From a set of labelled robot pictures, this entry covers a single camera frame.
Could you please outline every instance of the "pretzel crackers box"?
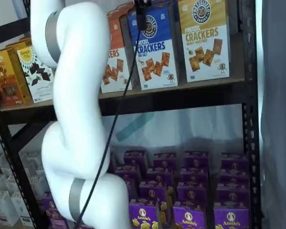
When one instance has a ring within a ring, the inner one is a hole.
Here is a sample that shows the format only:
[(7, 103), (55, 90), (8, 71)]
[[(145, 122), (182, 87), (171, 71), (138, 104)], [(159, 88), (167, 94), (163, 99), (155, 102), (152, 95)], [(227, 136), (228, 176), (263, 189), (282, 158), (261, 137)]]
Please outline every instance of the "pretzel crackers box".
[[(107, 14), (110, 28), (109, 59), (103, 76), (101, 89), (103, 93), (124, 91), (131, 70), (134, 51), (129, 35), (127, 12), (131, 4), (120, 7)], [(132, 90), (138, 82), (136, 67), (128, 90)]]
[(187, 81), (229, 77), (225, 0), (178, 3)]
[[(136, 12), (128, 16), (134, 48), (138, 37)], [(169, 2), (155, 3), (146, 12), (147, 30), (140, 32), (136, 56), (142, 90), (178, 85), (174, 10)]]

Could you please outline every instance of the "yellow cracker box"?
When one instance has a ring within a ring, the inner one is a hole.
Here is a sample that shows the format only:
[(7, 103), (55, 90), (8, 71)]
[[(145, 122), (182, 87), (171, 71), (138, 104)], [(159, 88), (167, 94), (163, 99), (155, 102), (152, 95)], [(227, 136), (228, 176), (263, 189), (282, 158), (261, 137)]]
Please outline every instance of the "yellow cracker box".
[(225, 0), (181, 0), (178, 4), (187, 81), (229, 77)]

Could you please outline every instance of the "pretzelized logo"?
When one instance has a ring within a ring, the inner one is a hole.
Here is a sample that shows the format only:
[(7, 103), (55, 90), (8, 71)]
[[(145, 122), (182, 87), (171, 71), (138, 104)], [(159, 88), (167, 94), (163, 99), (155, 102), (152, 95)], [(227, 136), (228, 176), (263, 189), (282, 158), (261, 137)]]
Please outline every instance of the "pretzelized logo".
[(193, 18), (203, 24), (209, 20), (211, 16), (211, 6), (207, 0), (198, 0), (193, 6)]
[(157, 22), (154, 17), (147, 15), (146, 16), (146, 24), (147, 24), (147, 29), (143, 31), (143, 34), (147, 38), (152, 38), (155, 36), (157, 33)]

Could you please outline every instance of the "white snack box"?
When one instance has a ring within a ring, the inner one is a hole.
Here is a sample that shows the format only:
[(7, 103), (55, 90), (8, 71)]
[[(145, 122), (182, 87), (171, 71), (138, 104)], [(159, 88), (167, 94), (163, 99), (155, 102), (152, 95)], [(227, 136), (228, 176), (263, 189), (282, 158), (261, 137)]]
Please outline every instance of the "white snack box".
[(20, 216), (20, 220), (24, 226), (29, 226), (33, 227), (33, 222), (30, 218), (30, 215), (28, 213), (28, 210), (25, 206), (25, 203), (22, 199), (21, 193), (20, 192), (15, 192), (11, 196), (11, 200), (16, 208), (16, 211), (18, 212)]
[(0, 223), (12, 227), (18, 219), (19, 216), (11, 201), (9, 192), (0, 191)]

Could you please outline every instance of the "cracker image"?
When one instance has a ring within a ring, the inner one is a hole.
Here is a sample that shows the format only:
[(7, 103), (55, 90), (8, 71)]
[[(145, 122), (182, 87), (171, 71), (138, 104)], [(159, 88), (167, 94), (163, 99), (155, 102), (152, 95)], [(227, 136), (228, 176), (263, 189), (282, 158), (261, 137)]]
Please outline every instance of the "cracker image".
[(217, 55), (220, 55), (222, 46), (223, 46), (223, 40), (215, 38), (214, 39), (213, 52)]
[(169, 63), (170, 63), (170, 54), (167, 52), (162, 52), (162, 64), (168, 67)]
[(214, 52), (212, 50), (207, 49), (205, 52), (203, 63), (205, 65), (211, 66), (213, 58), (214, 58)]
[(195, 53), (198, 56), (199, 62), (204, 60), (204, 49), (201, 46), (195, 49)]
[(161, 74), (162, 74), (162, 69), (163, 69), (163, 65), (160, 63), (160, 62), (156, 62), (156, 68), (155, 68), (155, 70), (154, 70), (154, 72), (153, 73), (155, 73), (156, 75), (158, 75), (158, 76), (161, 76)]
[(121, 59), (118, 59), (118, 60), (117, 60), (117, 63), (116, 63), (116, 68), (117, 68), (120, 72), (123, 72), (123, 67), (124, 67), (124, 61), (121, 60)]
[(193, 72), (200, 69), (198, 56), (193, 56), (193, 57), (189, 58), (189, 60), (190, 60), (190, 64), (191, 64), (191, 68), (192, 68)]
[(144, 75), (144, 79), (145, 79), (146, 81), (152, 79), (151, 72), (149, 71), (149, 68), (148, 68), (148, 67), (142, 68), (142, 72), (143, 72), (143, 75)]

